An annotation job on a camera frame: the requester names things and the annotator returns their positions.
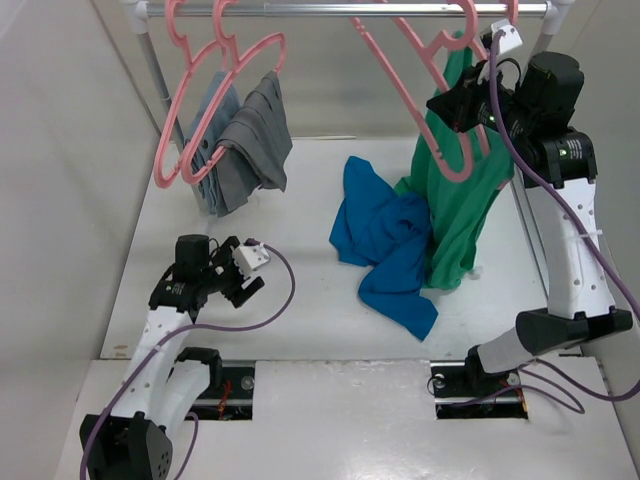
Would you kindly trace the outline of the green tank top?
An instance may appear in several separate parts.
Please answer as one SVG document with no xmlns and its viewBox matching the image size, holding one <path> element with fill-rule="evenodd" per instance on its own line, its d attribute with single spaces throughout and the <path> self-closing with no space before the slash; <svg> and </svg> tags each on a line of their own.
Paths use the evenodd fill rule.
<svg viewBox="0 0 640 480">
<path fill-rule="evenodd" d="M 420 275 L 410 276 L 415 288 L 452 290 L 473 268 L 477 242 L 494 201 L 514 175 L 514 164 L 500 135 L 486 129 L 489 153 L 483 154 L 477 132 L 468 133 L 473 153 L 473 171 L 462 183 L 445 178 L 425 140 L 419 138 L 412 156 L 410 174 L 395 190 L 424 198 L 429 208 L 431 233 L 424 244 L 424 263 L 415 266 Z"/>
</svg>

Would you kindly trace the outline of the blue t shirt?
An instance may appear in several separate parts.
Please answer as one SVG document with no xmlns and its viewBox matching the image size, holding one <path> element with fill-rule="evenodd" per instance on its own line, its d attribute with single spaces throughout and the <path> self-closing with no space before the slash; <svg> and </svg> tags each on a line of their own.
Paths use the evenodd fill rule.
<svg viewBox="0 0 640 480">
<path fill-rule="evenodd" d="M 369 161 L 356 156 L 345 163 L 343 189 L 329 242 L 341 262 L 369 269 L 359 299 L 425 340 L 438 316 L 433 302 L 421 295 L 432 231 L 426 201 L 397 193 Z"/>
</svg>

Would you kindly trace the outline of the pink hanger with green shirt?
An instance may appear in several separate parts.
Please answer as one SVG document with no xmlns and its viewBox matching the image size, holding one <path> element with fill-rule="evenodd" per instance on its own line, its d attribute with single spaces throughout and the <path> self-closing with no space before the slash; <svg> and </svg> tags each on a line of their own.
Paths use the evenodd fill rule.
<svg viewBox="0 0 640 480">
<path fill-rule="evenodd" d="M 484 48 L 476 38 L 478 30 L 478 10 L 475 7 L 475 3 L 473 1 L 448 1 L 445 5 L 445 7 L 452 6 L 457 7 L 457 12 L 462 13 L 465 18 L 465 29 L 462 35 L 460 37 L 454 37 L 446 30 L 442 30 L 428 45 L 425 45 L 422 42 L 418 34 L 406 19 L 403 17 L 396 17 L 394 19 L 394 23 L 408 39 L 410 46 L 417 53 L 419 59 L 426 67 L 427 72 L 431 75 L 436 86 L 441 91 L 447 91 L 449 89 L 449 84 L 435 63 L 434 57 L 439 50 L 446 49 L 448 52 L 454 52 L 470 48 L 479 60 L 487 59 L 487 54 L 485 53 Z M 369 43 L 370 50 L 377 58 L 383 70 L 386 72 L 386 75 L 392 82 L 392 85 L 400 95 L 406 109 L 418 127 L 419 132 L 422 134 L 423 139 L 426 141 L 427 146 L 434 155 L 434 158 L 436 160 L 442 160 L 439 145 L 433 133 L 427 126 L 424 118 L 420 115 L 416 103 L 410 96 L 407 88 L 400 80 L 396 71 L 391 66 L 389 60 L 386 58 L 382 50 L 378 46 L 374 45 L 374 40 L 368 33 L 362 30 L 361 36 Z"/>
</svg>

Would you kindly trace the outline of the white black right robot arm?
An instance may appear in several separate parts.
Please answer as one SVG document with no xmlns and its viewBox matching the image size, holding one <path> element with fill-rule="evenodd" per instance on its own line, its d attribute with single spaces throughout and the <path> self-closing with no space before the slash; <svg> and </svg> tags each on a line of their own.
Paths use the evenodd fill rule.
<svg viewBox="0 0 640 480">
<path fill-rule="evenodd" d="M 488 61 L 464 68 L 455 80 L 427 106 L 457 133 L 479 125 L 505 133 L 548 272 L 546 307 L 520 312 L 512 329 L 469 350 L 462 381 L 483 394 L 500 374 L 541 355 L 631 330 L 633 315 L 616 306 L 607 285 L 612 269 L 599 248 L 593 143 L 569 124 L 584 85 L 578 61 L 537 53 L 513 89 L 503 86 L 499 66 Z"/>
</svg>

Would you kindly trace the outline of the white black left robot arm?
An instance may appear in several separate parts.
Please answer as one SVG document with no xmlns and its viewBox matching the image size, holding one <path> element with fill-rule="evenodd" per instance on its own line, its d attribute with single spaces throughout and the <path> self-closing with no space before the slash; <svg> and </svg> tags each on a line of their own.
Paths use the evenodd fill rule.
<svg viewBox="0 0 640 480">
<path fill-rule="evenodd" d="M 83 479 L 165 479 L 172 437 L 199 395 L 222 387 L 215 349 L 185 347 L 208 297 L 219 293 L 241 307 L 264 285 L 258 270 L 271 260 L 265 244 L 187 234 L 149 299 L 146 322 L 121 386 L 100 414 L 83 419 Z"/>
</svg>

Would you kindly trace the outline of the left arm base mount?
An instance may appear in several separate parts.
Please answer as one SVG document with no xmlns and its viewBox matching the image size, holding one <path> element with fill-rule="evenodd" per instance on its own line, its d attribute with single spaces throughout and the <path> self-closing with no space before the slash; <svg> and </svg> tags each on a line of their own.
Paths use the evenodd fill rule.
<svg viewBox="0 0 640 480">
<path fill-rule="evenodd" d="M 191 412 L 204 421 L 245 421 L 253 415 L 255 389 L 253 361 L 224 361 L 219 386 L 202 393 Z"/>
</svg>

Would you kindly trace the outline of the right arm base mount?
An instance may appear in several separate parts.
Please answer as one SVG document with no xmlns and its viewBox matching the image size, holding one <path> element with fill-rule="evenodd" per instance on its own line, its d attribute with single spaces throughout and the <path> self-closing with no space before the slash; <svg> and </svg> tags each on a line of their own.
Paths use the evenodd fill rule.
<svg viewBox="0 0 640 480">
<path fill-rule="evenodd" d="M 464 361 L 432 361 L 427 381 L 438 420 L 526 420 L 520 385 L 515 370 L 473 379 Z"/>
</svg>

